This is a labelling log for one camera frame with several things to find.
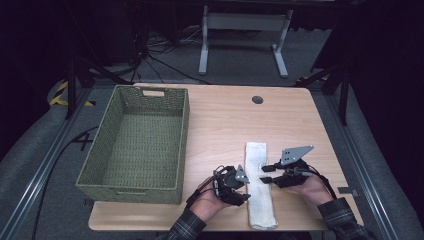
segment table leg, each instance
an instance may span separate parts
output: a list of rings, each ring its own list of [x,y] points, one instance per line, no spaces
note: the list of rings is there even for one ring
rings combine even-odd
[[[347,126],[346,108],[347,108],[347,98],[349,94],[349,82],[350,82],[349,71],[345,70],[343,72],[342,85],[340,89],[340,102],[339,102],[339,117],[340,117],[340,121],[342,122],[344,126]]]
[[[199,74],[205,75],[208,66],[208,6],[203,8],[203,44],[200,54]]]
[[[281,55],[281,49],[283,48],[284,39],[287,35],[287,30],[290,25],[290,20],[293,14],[293,10],[289,10],[286,13],[286,20],[283,23],[283,26],[281,27],[281,34],[280,34],[280,40],[278,41],[278,44],[273,44],[272,49],[274,52],[275,61],[277,62],[278,71],[280,72],[280,76],[282,78],[288,77],[287,68],[284,64],[283,56]]]
[[[77,93],[76,93],[76,76],[74,71],[74,60],[68,65],[68,112],[65,119],[70,119],[75,109],[77,108]]]

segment metal frame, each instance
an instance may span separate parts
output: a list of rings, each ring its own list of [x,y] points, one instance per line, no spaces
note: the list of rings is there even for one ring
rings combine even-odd
[[[21,197],[18,205],[13,211],[12,215],[9,217],[4,229],[0,233],[0,239],[14,239],[17,231],[24,222],[28,212],[30,211],[32,205],[37,199],[38,194],[43,189],[45,182],[47,181],[49,172],[53,170],[55,160],[64,146],[64,141],[67,134],[69,133],[73,123],[75,122],[79,111],[84,106],[85,102],[90,95],[91,89],[81,90],[80,97],[77,101],[76,108],[74,109],[74,114],[71,114],[71,117],[68,120],[65,120],[62,126],[59,129],[58,134],[56,135],[52,145],[50,146],[46,156],[38,167],[34,177],[28,183],[24,194]]]
[[[368,173],[368,170],[364,164],[364,160],[359,154],[349,129],[346,126],[343,126],[339,121],[337,113],[339,106],[337,105],[336,100],[330,96],[325,96],[325,100],[330,108],[330,112],[334,120],[337,122],[336,125],[338,130],[346,142],[347,150],[349,151],[349,155],[353,160],[352,163],[356,176],[358,177],[359,183],[363,188],[365,197],[374,214],[384,239],[399,239],[393,227],[393,223],[391,222],[389,216],[387,215],[387,211],[381,202],[380,194],[378,193],[377,188],[375,187],[372,178]]]
[[[277,44],[272,45],[278,71],[282,78],[288,77],[287,68],[284,64],[281,49],[287,30],[290,25],[293,10],[287,11],[285,15],[260,15],[260,14],[236,14],[236,13],[209,13],[208,6],[203,7],[203,43],[200,53],[199,74],[205,75],[208,65],[208,30],[209,29],[238,29],[238,30],[260,30],[280,31]]]

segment basket handle cutout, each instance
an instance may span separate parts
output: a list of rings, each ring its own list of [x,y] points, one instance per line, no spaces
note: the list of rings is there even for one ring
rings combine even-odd
[[[143,92],[144,96],[148,96],[148,97],[164,97],[165,96],[165,92],[161,91],[161,90],[141,90]]]

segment basket handle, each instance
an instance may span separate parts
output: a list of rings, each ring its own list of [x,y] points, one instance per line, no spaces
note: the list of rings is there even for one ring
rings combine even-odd
[[[144,96],[148,97],[165,97],[165,89],[163,88],[142,88],[138,87]]]

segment table hole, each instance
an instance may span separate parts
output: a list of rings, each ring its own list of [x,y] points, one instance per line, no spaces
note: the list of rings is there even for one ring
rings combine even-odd
[[[256,104],[262,104],[264,102],[264,99],[261,96],[253,96],[252,102]]]

